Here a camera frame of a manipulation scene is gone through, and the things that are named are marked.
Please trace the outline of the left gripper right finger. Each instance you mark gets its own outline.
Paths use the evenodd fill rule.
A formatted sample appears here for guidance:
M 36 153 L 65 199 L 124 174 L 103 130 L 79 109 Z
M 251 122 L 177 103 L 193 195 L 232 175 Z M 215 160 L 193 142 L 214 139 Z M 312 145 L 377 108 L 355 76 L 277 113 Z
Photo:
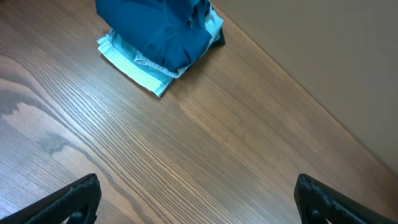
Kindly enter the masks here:
M 303 224 L 394 223 L 307 174 L 298 175 L 294 199 Z

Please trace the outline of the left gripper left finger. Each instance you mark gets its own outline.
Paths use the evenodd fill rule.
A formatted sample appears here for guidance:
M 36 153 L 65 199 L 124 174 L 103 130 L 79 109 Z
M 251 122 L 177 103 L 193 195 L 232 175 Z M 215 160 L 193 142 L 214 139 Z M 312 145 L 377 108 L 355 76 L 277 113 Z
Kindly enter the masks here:
M 96 174 L 88 174 L 41 200 L 1 219 L 1 224 L 94 224 L 101 200 Z

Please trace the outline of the blue polo shirt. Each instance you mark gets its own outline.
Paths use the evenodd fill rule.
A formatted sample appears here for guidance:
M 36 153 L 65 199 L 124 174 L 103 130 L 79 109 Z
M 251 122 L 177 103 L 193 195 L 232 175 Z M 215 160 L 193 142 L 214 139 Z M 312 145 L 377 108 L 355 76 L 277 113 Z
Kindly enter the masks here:
M 174 72 L 199 59 L 211 34 L 209 1 L 96 0 L 96 12 L 150 61 Z

